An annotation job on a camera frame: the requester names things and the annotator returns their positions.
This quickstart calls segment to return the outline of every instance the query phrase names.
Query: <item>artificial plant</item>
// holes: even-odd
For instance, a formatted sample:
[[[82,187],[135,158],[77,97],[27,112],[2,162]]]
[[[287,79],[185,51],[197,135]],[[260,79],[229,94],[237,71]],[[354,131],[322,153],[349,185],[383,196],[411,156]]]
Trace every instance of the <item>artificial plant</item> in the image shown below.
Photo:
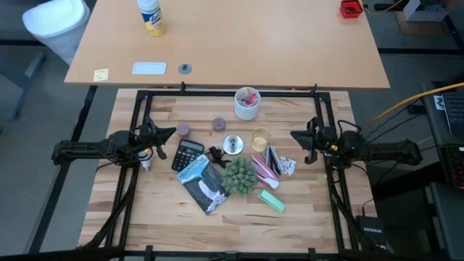
[[[225,166],[223,186],[227,192],[246,196],[257,183],[256,170],[249,159],[236,157]]]

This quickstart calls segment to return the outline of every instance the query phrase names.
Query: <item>purple bottle cap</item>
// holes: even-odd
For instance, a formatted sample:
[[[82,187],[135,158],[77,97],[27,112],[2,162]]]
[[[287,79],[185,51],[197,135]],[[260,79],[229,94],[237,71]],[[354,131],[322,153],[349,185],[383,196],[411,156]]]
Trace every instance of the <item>purple bottle cap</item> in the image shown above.
[[[225,120],[221,117],[217,117],[212,121],[212,129],[214,131],[224,131],[225,130]]]
[[[181,138],[187,138],[189,137],[189,134],[190,134],[190,127],[185,124],[185,123],[181,123],[179,124],[179,126],[177,127],[177,134],[179,135],[179,137]]]

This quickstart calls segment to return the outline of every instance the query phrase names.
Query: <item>calculator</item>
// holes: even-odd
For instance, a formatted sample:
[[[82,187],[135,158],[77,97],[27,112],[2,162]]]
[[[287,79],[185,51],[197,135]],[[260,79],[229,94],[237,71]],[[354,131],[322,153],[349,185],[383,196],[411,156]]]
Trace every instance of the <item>calculator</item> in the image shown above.
[[[175,152],[173,165],[171,169],[175,171],[182,171],[184,168],[189,166],[197,157],[203,154],[204,146],[195,141],[189,141],[187,139],[181,139],[179,147]]]

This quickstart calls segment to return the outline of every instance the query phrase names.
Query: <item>light wood desk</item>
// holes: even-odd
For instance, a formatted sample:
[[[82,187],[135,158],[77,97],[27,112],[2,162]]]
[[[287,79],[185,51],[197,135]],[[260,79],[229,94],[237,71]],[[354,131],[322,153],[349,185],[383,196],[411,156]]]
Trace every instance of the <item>light wood desk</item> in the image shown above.
[[[108,133],[128,129],[136,92],[118,91]],[[347,92],[331,92],[331,99],[336,120],[354,121]],[[286,204],[283,213],[257,198],[256,193],[265,187],[259,183],[254,194],[245,198],[233,194],[211,215],[205,215],[170,169],[179,143],[175,134],[163,147],[167,159],[156,158],[152,170],[141,171],[138,176],[126,249],[144,250],[146,245],[153,245],[155,251],[307,252],[314,247],[316,252],[337,252],[322,157],[312,165],[304,164],[307,151],[290,136],[292,130],[304,130],[315,115],[312,98],[262,98],[259,116],[244,122],[234,114],[233,97],[154,97],[150,116],[159,127],[188,123],[190,139],[205,148],[221,146],[233,133],[244,140],[241,156],[249,157],[253,152],[249,146],[252,131],[263,126],[272,133],[271,144],[277,152],[295,159],[297,169],[293,177],[282,175],[276,190],[267,188]],[[222,133],[212,131],[211,122],[218,116],[226,119]],[[110,165],[97,173],[80,244],[87,243],[109,217],[119,172],[119,167]],[[353,215],[359,215],[361,205],[372,199],[369,180],[356,167],[346,174]],[[366,212],[375,216],[373,203],[366,206]],[[347,225],[341,219],[349,247]],[[115,232],[119,235],[120,223]]]
[[[99,86],[389,88],[365,14],[340,0],[161,0],[167,32],[146,31],[136,1],[98,0],[65,79]],[[133,75],[166,62],[165,75]],[[181,64],[192,72],[181,75]],[[109,79],[94,83],[94,70]]]

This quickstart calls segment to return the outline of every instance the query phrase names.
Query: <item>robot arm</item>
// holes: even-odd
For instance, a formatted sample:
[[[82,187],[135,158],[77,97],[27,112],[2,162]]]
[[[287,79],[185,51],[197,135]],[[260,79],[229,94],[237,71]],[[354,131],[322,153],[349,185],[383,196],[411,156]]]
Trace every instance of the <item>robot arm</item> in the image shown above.
[[[108,159],[115,164],[137,162],[138,153],[156,147],[158,157],[166,159],[161,145],[176,131],[175,128],[158,128],[153,120],[147,117],[144,124],[135,130],[119,130],[100,142],[59,142],[51,159],[55,165],[76,159]]]
[[[343,131],[340,137],[337,137],[335,127],[317,130],[317,126],[318,121],[314,117],[307,124],[307,130],[290,132],[303,149],[310,151],[310,156],[305,158],[306,164],[317,160],[316,151],[330,154],[333,157],[334,166],[340,169],[348,168],[354,161],[395,160],[398,163],[409,165],[417,165],[422,161],[417,144],[410,140],[370,144],[361,135],[360,128],[356,125],[353,126],[357,127],[358,131]]]

